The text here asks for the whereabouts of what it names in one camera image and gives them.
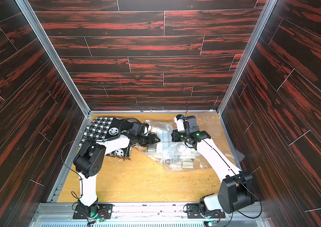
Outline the clear plastic vacuum bag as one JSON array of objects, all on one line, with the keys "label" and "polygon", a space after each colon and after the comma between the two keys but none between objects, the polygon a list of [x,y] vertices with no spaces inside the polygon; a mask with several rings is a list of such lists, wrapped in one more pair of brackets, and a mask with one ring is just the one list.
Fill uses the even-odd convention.
[{"label": "clear plastic vacuum bag", "polygon": [[[169,172],[210,168],[207,160],[190,145],[172,142],[171,133],[176,129],[173,117],[176,115],[176,113],[147,114],[144,121],[152,127],[152,132],[157,134],[160,142],[146,148],[140,147],[139,151]],[[211,135],[224,156],[233,164],[237,164],[239,153],[231,151],[218,115],[216,113],[192,113],[191,115],[196,118],[200,129]]]}]

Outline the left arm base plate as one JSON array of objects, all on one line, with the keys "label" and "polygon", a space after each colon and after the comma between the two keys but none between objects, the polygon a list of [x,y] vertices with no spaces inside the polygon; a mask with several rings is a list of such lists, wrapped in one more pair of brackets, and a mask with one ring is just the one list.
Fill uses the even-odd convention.
[{"label": "left arm base plate", "polygon": [[83,220],[96,220],[101,221],[105,219],[110,219],[113,212],[113,204],[110,203],[94,203],[91,206],[85,206],[82,203],[77,204],[73,219],[83,219]]}]

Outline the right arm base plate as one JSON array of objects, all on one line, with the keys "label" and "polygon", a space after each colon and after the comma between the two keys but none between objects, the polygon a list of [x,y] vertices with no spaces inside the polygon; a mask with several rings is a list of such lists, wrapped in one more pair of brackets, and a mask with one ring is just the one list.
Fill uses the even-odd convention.
[{"label": "right arm base plate", "polygon": [[183,212],[189,219],[196,218],[225,218],[225,213],[221,210],[209,211],[199,203],[187,203],[183,207]]}]

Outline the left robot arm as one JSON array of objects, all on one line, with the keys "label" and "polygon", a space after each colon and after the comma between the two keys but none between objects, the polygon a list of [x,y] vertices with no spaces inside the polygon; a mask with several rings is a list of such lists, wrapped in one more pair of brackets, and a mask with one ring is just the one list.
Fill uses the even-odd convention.
[{"label": "left robot arm", "polygon": [[94,218],[100,211],[96,194],[97,174],[105,156],[119,149],[126,154],[133,146],[147,147],[161,140],[151,133],[151,126],[135,118],[124,119],[115,127],[99,123],[89,125],[84,136],[73,160],[80,180],[77,207],[84,216]]}]

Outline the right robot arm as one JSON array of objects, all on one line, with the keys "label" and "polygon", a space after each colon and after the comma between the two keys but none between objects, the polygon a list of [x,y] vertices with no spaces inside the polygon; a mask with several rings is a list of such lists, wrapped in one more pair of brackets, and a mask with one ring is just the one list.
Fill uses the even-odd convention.
[{"label": "right robot arm", "polygon": [[195,116],[177,115],[174,118],[177,128],[172,132],[173,142],[184,142],[187,147],[195,149],[211,165],[220,179],[217,194],[200,198],[199,206],[203,215],[222,210],[227,214],[239,211],[254,204],[253,177],[242,172],[216,146],[206,131],[200,131]]}]

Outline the black white smiley scarf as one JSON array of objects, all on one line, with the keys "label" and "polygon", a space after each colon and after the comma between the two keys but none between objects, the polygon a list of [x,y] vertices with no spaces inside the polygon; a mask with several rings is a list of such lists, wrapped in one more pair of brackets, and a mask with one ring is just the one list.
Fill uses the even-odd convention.
[{"label": "black white smiley scarf", "polygon": [[79,147],[84,144],[86,140],[92,141],[105,141],[117,137],[121,129],[122,133],[125,133],[129,129],[132,129],[135,120],[121,119],[116,117],[96,117],[85,129],[82,140],[79,142]]}]

